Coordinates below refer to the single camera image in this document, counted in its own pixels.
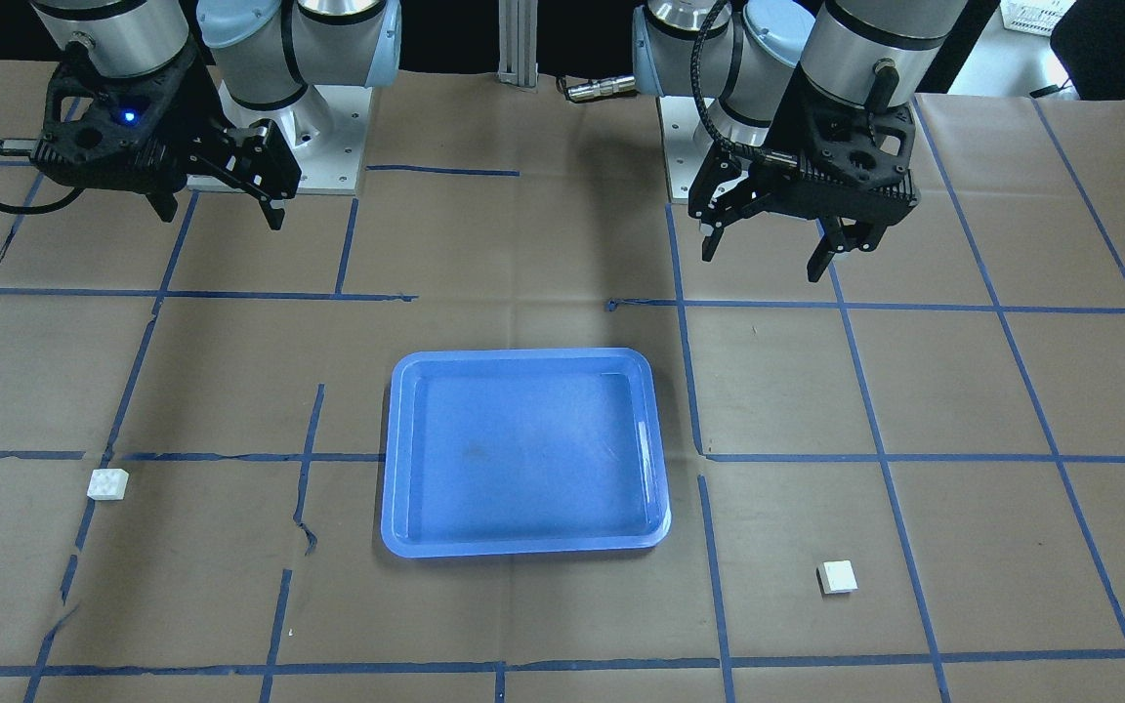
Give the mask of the black ribbed gripper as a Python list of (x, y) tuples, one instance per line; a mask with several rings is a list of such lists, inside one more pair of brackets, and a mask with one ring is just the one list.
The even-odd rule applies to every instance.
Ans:
[(719, 146), (706, 150), (687, 197), (702, 260), (713, 260), (724, 227), (763, 213), (758, 200), (771, 193), (773, 211), (817, 219), (820, 238), (807, 263), (808, 281), (817, 283), (835, 256), (872, 252), (884, 235), (878, 224), (898, 224), (919, 205), (910, 166), (915, 125), (909, 107), (892, 103), (900, 72), (867, 67), (866, 75), (866, 97), (850, 105), (795, 67), (771, 133), (773, 148), (799, 156), (793, 174), (758, 160), (745, 165)]

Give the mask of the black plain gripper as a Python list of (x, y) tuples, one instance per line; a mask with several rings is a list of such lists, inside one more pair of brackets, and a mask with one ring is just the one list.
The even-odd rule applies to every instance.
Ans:
[(276, 123), (236, 128), (194, 44), (140, 76), (104, 76), (82, 44), (68, 44), (46, 89), (32, 164), (60, 186), (146, 197), (173, 223), (188, 175), (253, 196), (268, 226), (284, 226), (302, 166)]

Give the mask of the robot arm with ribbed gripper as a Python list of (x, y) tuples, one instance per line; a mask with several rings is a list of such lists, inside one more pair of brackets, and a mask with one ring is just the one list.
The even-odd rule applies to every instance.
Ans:
[(961, 1), (647, 1), (634, 9), (634, 84), (657, 97), (701, 94), (724, 138), (763, 145), (795, 67), (857, 105), (867, 67), (897, 67), (903, 105), (963, 13)]

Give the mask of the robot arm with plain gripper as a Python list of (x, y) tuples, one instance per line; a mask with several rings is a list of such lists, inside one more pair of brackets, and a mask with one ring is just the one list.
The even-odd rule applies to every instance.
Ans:
[(194, 36), (178, 1), (32, 1), (58, 48), (76, 43), (107, 80), (183, 65), (204, 45), (234, 103), (260, 112), (313, 85), (392, 85), (400, 66), (398, 1), (199, 1)]

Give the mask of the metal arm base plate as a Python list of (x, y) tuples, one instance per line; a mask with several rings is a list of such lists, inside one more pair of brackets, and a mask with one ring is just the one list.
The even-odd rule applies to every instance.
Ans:
[(298, 102), (256, 112), (219, 84), (222, 108), (233, 124), (269, 117), (280, 126), (302, 169), (298, 192), (308, 195), (358, 193), (376, 93), (366, 85), (310, 85)]

